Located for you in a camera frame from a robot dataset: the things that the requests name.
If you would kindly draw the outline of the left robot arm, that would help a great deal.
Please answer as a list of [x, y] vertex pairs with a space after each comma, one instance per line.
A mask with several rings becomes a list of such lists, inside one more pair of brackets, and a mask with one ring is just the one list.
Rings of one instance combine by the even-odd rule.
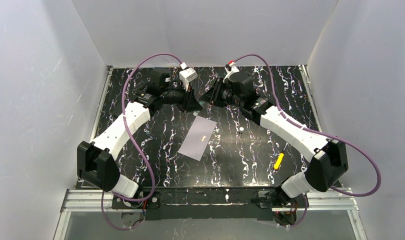
[[174, 83], [167, 68], [156, 67], [149, 73], [148, 82], [129, 97], [120, 116], [99, 136], [90, 142], [82, 141], [77, 147], [77, 176], [104, 192], [138, 202], [139, 184], [120, 173], [116, 159], [121, 149], [142, 125], [164, 105], [176, 105], [180, 111], [200, 111], [191, 81], [197, 72], [188, 67], [179, 72]]

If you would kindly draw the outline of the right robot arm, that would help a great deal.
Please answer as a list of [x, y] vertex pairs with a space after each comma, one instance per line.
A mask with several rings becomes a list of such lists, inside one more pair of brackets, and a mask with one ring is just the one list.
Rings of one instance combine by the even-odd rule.
[[306, 170], [284, 180], [270, 199], [288, 201], [313, 190], [326, 192], [348, 170], [345, 143], [315, 134], [277, 109], [275, 103], [257, 94], [250, 77], [218, 78], [200, 100], [216, 107], [235, 106], [248, 120], [273, 132], [298, 150], [309, 162]]

